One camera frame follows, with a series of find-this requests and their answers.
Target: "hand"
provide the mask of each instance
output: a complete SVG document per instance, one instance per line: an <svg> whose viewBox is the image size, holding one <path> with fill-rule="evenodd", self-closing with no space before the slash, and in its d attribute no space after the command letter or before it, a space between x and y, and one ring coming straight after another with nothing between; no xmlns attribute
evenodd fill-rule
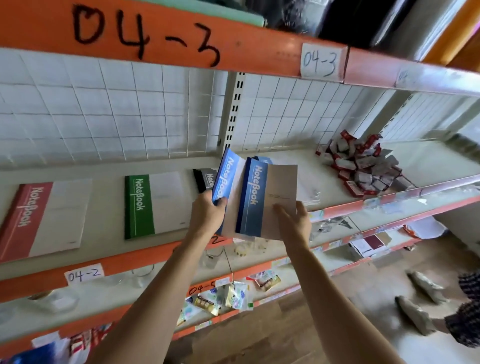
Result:
<svg viewBox="0 0 480 364"><path fill-rule="evenodd" d="M198 195L192 204L192 217L190 218L188 235L208 236L210 239L222 225L226 207L226 197L222 197L215 206L212 202L212 191L205 191Z"/></svg>
<svg viewBox="0 0 480 364"><path fill-rule="evenodd" d="M297 201L297 214L294 216L290 216L280 205L274 205L273 207L278 217L280 235L287 249L294 245L308 247L312 223L303 203Z"/></svg>

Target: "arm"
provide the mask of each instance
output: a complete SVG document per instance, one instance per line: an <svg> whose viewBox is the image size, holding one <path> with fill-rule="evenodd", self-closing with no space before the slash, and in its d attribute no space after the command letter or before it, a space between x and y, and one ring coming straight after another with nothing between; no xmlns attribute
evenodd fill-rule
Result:
<svg viewBox="0 0 480 364"><path fill-rule="evenodd" d="M93 351L89 364L163 363L198 261L222 224L226 205L222 198L215 206L211 191L198 196L185 239Z"/></svg>
<svg viewBox="0 0 480 364"><path fill-rule="evenodd" d="M309 250L312 224L302 202L297 201L296 216L288 215L280 206L275 206L275 211L328 360L332 364L404 364L375 326L339 291Z"/></svg>

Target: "floor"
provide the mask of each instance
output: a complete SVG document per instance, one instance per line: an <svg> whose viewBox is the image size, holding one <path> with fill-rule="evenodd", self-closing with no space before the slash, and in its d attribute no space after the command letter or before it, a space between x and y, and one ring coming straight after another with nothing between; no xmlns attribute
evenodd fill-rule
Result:
<svg viewBox="0 0 480 364"><path fill-rule="evenodd" d="M480 364L480 349L463 347L442 333L421 336L394 304L394 297L402 294L432 316L453 313L459 301L435 306L415 291L405 270L424 272L455 296L457 274L479 267L480 259L449 234L422 241L411 252L400 250L365 263L333 280L408 364ZM185 364L328 363L301 291L174 341L169 357Z"/></svg>

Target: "white shoe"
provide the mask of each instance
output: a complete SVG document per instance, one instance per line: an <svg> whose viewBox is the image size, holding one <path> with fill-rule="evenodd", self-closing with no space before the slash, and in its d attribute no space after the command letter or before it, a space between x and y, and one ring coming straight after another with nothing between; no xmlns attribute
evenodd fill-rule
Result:
<svg viewBox="0 0 480 364"><path fill-rule="evenodd" d="M395 297L395 302L412 321L417 330L420 331L420 334L427 336L436 331L430 316L420 306L417 306L404 296Z"/></svg>
<svg viewBox="0 0 480 364"><path fill-rule="evenodd" d="M449 300L444 297L443 287L432 282L427 276L420 272L407 272L407 276L434 301L436 304L442 304Z"/></svg>

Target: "person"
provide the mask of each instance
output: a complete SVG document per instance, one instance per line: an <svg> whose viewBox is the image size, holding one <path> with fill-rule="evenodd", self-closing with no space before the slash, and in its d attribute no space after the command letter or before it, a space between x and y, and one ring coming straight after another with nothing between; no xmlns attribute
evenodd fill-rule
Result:
<svg viewBox="0 0 480 364"><path fill-rule="evenodd" d="M222 224L226 205L223 198L215 206L211 191L198 196L192 205L185 239L95 348L89 364L163 363L186 292L206 245ZM329 362L404 363L392 345L330 280L308 248L312 224L301 201L297 201L296 210L296 214L290 216L282 207L275 206L287 254Z"/></svg>
<svg viewBox="0 0 480 364"><path fill-rule="evenodd" d="M421 288L433 302L443 304L450 299L470 299L458 308L453 315L444 318L430 318L420 306L414 304L404 296L395 298L400 309L410 318L412 323L422 335L433 332L442 332L452 335L454 339L469 348L480 346L480 271L467 273L458 277L458 285L462 290L459 295L456 292L449 297L445 289L434 283L420 272L408 272L409 278L416 287Z"/></svg>

